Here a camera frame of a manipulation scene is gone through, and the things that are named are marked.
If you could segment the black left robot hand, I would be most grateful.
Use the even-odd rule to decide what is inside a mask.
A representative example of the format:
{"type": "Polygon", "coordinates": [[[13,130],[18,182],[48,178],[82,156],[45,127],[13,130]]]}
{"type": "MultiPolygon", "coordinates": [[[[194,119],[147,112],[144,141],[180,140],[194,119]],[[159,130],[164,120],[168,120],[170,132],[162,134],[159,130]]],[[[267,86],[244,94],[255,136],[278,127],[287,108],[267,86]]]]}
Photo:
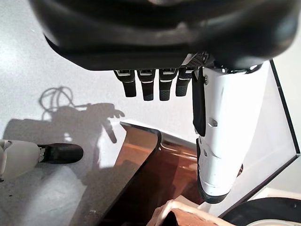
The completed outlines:
{"type": "Polygon", "coordinates": [[[32,0],[49,46],[91,71],[114,71],[125,95],[135,79],[145,101],[167,101],[192,85],[203,200],[222,202],[236,180],[256,130],[265,61],[292,44],[298,0],[32,0]]]}

